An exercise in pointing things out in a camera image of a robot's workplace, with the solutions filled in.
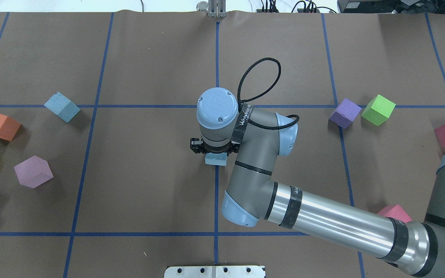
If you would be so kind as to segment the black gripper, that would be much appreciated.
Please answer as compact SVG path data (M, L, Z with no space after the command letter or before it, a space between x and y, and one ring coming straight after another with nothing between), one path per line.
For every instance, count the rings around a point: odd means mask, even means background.
M202 154L225 154L229 156L231 153L238 153L241 144L235 144L230 139L213 141L203 138L190 138L190 149L196 153Z

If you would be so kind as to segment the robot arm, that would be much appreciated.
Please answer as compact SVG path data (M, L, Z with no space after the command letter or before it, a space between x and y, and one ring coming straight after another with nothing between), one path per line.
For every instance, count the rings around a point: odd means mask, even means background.
M329 109L301 109L295 150L280 158L273 177L358 209L376 213L400 204L423 220L445 153L434 128L445 108L396 108L376 127L365 120L340 131L327 122ZM260 220L253 228L218 216L215 259L219 264L262 264L269 278L406 278L406 274L364 252L292 232Z

